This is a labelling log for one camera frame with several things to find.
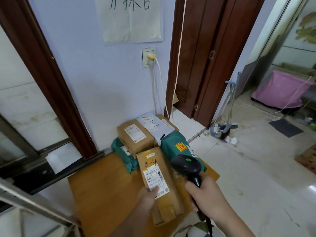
person's right hand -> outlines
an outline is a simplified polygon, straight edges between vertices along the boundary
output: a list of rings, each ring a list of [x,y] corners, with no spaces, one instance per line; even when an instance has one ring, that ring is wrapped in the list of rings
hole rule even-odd
[[[200,172],[201,187],[197,187],[190,181],[184,181],[184,187],[196,201],[201,211],[216,222],[225,221],[232,208],[225,199],[216,182],[204,172]]]

person's left hand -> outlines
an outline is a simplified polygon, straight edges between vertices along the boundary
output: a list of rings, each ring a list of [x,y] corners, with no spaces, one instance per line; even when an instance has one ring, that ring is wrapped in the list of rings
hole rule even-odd
[[[148,191],[144,186],[138,192],[138,203],[144,208],[151,210],[155,204],[155,197],[159,191],[159,186],[156,186],[152,191]]]

barcode scanner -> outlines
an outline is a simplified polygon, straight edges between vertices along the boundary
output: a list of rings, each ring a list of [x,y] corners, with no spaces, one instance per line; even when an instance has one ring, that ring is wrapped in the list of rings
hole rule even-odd
[[[199,175],[201,171],[201,163],[194,157],[189,155],[178,155],[176,158],[171,160],[171,167],[178,172],[180,175],[186,176],[188,181],[194,183],[197,187],[201,187],[202,179]],[[204,213],[200,210],[196,201],[194,200],[196,207],[198,208],[198,216],[200,220],[203,222],[206,220],[207,227],[209,229],[209,233],[212,236],[212,224],[211,220],[204,215]]]

wooden table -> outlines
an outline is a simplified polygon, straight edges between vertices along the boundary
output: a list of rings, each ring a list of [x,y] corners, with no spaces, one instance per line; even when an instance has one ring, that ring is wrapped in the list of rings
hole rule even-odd
[[[207,175],[217,180],[219,174],[205,165]],[[75,214],[81,220],[87,237],[105,237],[112,233],[135,207],[137,193],[144,186],[141,172],[137,170],[129,174],[115,153],[78,171],[68,180],[76,203]],[[179,177],[175,183],[187,215],[192,207],[182,181],[183,178]],[[168,237],[181,221],[175,219],[163,226],[154,227],[150,217],[146,236]]]

green plastic package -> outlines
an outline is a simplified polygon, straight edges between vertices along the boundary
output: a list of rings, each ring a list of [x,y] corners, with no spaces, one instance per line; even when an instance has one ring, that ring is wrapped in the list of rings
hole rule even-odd
[[[134,170],[137,170],[139,168],[139,164],[138,164],[137,159],[134,159],[134,157],[131,154],[129,155],[126,154],[126,152],[122,149],[123,146],[124,144],[120,141],[120,139],[116,138],[115,140],[113,140],[111,148],[112,148],[112,151],[118,154],[119,157],[122,159],[122,161],[124,162],[126,166],[127,171],[130,174],[132,174]]]
[[[197,155],[192,151],[185,137],[178,131],[173,131],[171,134],[167,135],[161,141],[160,146],[164,155],[168,158],[168,160],[172,160],[177,157],[177,155],[191,155],[194,158],[197,158],[201,163],[202,171],[206,171],[206,166],[197,157]]]

